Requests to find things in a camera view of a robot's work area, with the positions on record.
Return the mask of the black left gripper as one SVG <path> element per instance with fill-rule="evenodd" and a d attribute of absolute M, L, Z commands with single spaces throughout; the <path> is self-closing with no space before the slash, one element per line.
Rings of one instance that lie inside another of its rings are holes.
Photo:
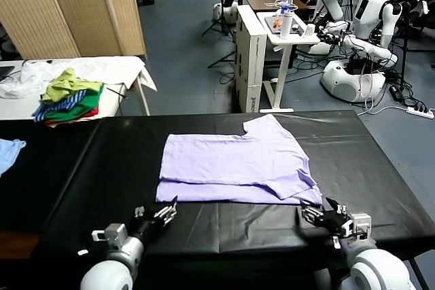
<path fill-rule="evenodd" d="M 177 196 L 174 197 L 171 203 L 155 213 L 152 219 L 133 219 L 130 224 L 131 236 L 155 236 L 159 234 L 175 218 L 177 214 L 177 199 Z M 134 216 L 135 218 L 144 218 L 145 207 L 136 207 Z"/>

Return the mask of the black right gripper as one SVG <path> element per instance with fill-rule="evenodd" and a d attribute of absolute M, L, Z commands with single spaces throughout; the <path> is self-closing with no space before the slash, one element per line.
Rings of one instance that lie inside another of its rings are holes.
<path fill-rule="evenodd" d="M 343 204 L 339 204 L 332 198 L 326 198 L 326 201 L 336 213 L 323 213 L 311 206 L 302 206 L 302 218 L 312 225 L 320 225 L 326 228 L 332 235 L 344 236 L 345 231 L 343 225 L 349 220 L 347 207 Z"/>

